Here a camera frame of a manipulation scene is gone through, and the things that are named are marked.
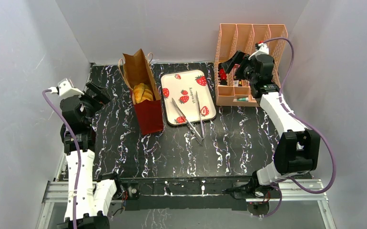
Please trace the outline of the fake bread loaf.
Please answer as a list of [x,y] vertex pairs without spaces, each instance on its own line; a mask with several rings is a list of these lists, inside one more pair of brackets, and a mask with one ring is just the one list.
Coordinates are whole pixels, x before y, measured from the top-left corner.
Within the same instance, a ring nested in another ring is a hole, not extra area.
[[134,95],[134,100],[135,100],[136,104],[141,102],[144,91],[145,91],[145,84],[144,83],[140,83],[140,84],[134,86],[133,95]]
[[147,84],[144,84],[144,91],[141,96],[140,102],[143,102],[145,100],[153,101],[154,100],[154,94],[150,86]]

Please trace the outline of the red brown paper bag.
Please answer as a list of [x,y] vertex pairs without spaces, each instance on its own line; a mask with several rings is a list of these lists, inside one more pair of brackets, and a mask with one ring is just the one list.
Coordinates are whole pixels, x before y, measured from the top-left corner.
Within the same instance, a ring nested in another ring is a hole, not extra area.
[[163,130],[161,96],[157,89],[147,56],[142,49],[135,54],[123,54],[118,70],[129,88],[142,135]]

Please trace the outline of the metal tongs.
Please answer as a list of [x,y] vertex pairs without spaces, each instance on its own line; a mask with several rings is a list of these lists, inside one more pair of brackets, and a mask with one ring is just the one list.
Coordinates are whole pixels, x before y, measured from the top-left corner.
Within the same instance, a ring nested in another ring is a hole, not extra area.
[[197,142],[201,144],[203,142],[203,140],[204,140],[204,138],[202,137],[202,135],[196,130],[196,128],[193,125],[193,123],[190,120],[188,120],[188,118],[185,116],[185,114],[182,112],[182,110],[179,108],[177,102],[173,98],[172,98],[172,103],[173,103],[175,109],[178,111],[178,113],[185,118],[186,124],[189,127],[189,129],[193,132],[193,134],[194,134]]

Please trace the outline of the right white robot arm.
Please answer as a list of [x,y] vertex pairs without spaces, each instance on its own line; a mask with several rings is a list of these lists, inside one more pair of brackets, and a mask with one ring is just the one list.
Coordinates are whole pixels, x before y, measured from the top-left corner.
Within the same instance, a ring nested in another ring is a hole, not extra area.
[[253,172],[247,183],[236,184],[223,191],[234,198],[242,195],[261,198],[273,190],[273,184],[315,170],[317,166],[320,136],[284,109],[280,88],[272,81],[274,64],[275,60],[269,54],[255,52],[249,55],[242,51],[236,51],[233,57],[221,64],[225,73],[230,73],[238,65],[235,76],[249,82],[252,97],[268,114],[280,135],[270,164]]

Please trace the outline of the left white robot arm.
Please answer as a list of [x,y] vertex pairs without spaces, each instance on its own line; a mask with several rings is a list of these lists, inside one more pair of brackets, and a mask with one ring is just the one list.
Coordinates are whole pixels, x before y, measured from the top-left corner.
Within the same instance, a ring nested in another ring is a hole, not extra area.
[[58,229],[108,229],[111,201],[124,191],[117,173],[102,175],[96,182],[92,178],[96,140],[92,118],[111,99],[103,87],[91,82],[86,87],[82,91],[64,79],[55,91],[61,98],[59,114],[65,126],[61,136],[68,167],[67,208]]

